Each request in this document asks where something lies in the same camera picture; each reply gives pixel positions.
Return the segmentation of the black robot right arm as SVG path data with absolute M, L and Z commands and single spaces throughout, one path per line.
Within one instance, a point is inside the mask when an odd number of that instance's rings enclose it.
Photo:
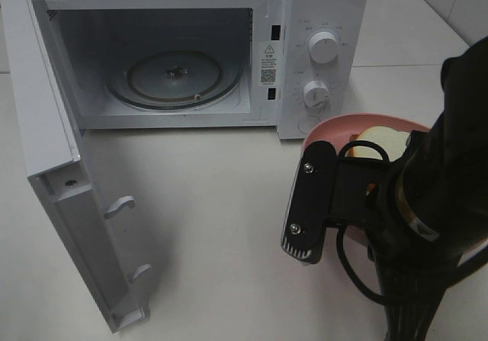
M 486 265 L 487 251 L 463 254 L 487 238 L 487 42 L 444 61 L 445 109 L 427 133 L 413 132 L 403 156 L 380 161 L 381 177 L 338 224 L 336 251 L 356 288 L 381 304 L 388 340 L 423 340 L 446 290 Z M 368 240 L 380 291 L 356 275 L 345 231 Z

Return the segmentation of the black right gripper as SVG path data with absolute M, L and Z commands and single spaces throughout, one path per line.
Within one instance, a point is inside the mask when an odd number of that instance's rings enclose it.
M 331 172 L 327 222 L 338 227 L 336 248 L 344 248 L 346 230 L 362 230 L 372 249 L 403 249 L 404 225 L 395 203 L 401 159 L 394 161 L 335 156 Z

